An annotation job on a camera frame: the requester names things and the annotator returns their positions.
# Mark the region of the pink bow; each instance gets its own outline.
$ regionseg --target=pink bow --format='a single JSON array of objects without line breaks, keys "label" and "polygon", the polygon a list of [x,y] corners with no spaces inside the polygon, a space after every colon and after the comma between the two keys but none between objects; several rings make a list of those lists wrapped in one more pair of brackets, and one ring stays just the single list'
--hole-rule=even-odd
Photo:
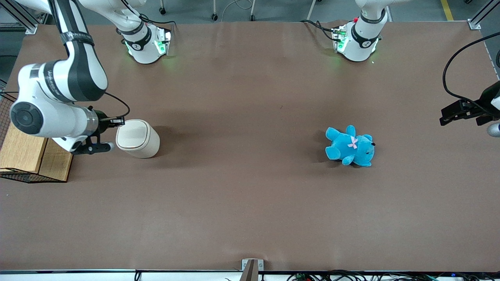
[{"label": "pink bow", "polygon": [[347,146],[350,148],[357,149],[358,146],[356,145],[356,143],[358,142],[358,140],[355,137],[353,137],[352,135],[350,136],[350,140],[352,143],[348,144]]}]

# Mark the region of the gray floor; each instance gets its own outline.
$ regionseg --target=gray floor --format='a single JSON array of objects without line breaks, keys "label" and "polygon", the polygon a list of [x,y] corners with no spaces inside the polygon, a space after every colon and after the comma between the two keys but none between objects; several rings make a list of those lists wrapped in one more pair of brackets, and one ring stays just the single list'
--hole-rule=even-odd
[{"label": "gray floor", "polygon": [[[221,21],[224,8],[232,0],[217,0],[218,22]],[[486,0],[473,0],[465,4],[462,0],[448,0],[454,20],[471,18]],[[249,7],[248,0],[239,0],[242,7]],[[256,0],[254,14],[257,21],[298,22],[307,17],[311,0]],[[138,8],[141,13],[156,21],[176,21],[178,24],[209,24],[213,23],[212,0],[165,0],[166,15],[159,13],[159,0],[149,0],[145,6]],[[82,8],[83,16],[88,25],[108,25],[110,22],[101,15]],[[446,21],[446,16],[440,0],[413,0],[408,3],[391,6],[392,18],[395,22],[416,21]],[[316,2],[311,14],[311,20],[330,22],[338,19],[350,20],[359,15],[359,8],[354,0],[322,0]],[[250,10],[244,10],[230,5],[225,11],[225,22],[248,21]],[[0,8],[0,22],[5,20],[5,11]],[[481,33],[489,35],[500,31],[500,8],[489,14],[481,23]],[[2,55],[17,55],[24,38],[23,32],[0,32],[0,79],[7,81],[11,75],[15,57]],[[492,38],[486,45],[494,57],[500,49],[500,36]]]}]

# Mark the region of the white trash can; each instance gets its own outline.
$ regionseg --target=white trash can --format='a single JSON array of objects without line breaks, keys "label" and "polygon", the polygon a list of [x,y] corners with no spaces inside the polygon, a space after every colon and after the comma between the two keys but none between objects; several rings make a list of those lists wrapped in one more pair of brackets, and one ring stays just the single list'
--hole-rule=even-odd
[{"label": "white trash can", "polygon": [[144,120],[127,120],[118,127],[116,146],[134,157],[150,158],[160,149],[160,136]]}]

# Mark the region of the wire mesh basket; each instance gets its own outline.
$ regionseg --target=wire mesh basket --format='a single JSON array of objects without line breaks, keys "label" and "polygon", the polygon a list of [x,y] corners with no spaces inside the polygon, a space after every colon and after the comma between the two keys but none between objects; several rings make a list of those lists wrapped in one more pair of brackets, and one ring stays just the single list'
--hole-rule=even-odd
[{"label": "wire mesh basket", "polygon": [[[16,98],[8,93],[0,91],[0,151],[7,136],[7,131],[11,124],[9,111],[11,105],[16,101]],[[65,183],[66,181],[58,180],[38,173],[20,170],[12,167],[0,167],[0,178],[14,180],[18,182],[36,184],[36,183]]]},{"label": "wire mesh basket", "polygon": [[0,91],[0,150],[2,150],[2,145],[4,144],[5,136],[11,123],[9,109],[15,101],[15,97]]}]

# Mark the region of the blue teddy bear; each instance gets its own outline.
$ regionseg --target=blue teddy bear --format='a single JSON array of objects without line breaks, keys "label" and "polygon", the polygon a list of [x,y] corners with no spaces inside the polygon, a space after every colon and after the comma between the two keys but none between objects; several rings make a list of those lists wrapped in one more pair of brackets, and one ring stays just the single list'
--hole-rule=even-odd
[{"label": "blue teddy bear", "polygon": [[326,156],[330,160],[342,159],[342,164],[355,163],[362,167],[370,167],[370,161],[375,154],[375,143],[369,134],[356,136],[356,128],[347,126],[345,133],[334,128],[326,130],[326,138],[331,141],[331,146],[325,148]]}]

